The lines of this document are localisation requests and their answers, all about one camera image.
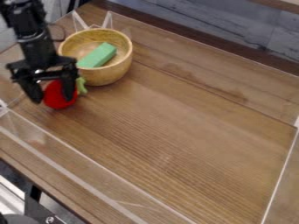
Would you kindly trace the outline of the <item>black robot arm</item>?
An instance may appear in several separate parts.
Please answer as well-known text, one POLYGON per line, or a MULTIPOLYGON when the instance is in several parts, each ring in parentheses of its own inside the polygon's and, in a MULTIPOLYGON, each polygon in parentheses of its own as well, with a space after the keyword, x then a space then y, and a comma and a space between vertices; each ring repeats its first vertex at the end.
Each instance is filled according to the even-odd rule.
POLYGON ((42 0, 0 0, 0 14, 14 29, 23 59, 7 63, 11 80, 35 103, 44 98, 40 81, 60 81, 62 96, 70 102, 76 91, 76 59, 56 52, 42 0))

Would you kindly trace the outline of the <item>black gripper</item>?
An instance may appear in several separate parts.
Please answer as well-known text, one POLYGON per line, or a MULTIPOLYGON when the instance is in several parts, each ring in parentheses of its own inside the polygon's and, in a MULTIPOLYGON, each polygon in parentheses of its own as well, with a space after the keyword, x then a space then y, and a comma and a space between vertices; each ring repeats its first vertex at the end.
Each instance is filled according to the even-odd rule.
POLYGON ((18 44, 23 59, 6 65, 12 81, 20 85, 31 101, 39 104, 43 101, 43 88, 38 81, 60 80, 63 97, 70 102, 79 78, 76 59, 58 54, 52 39, 19 39, 18 44))

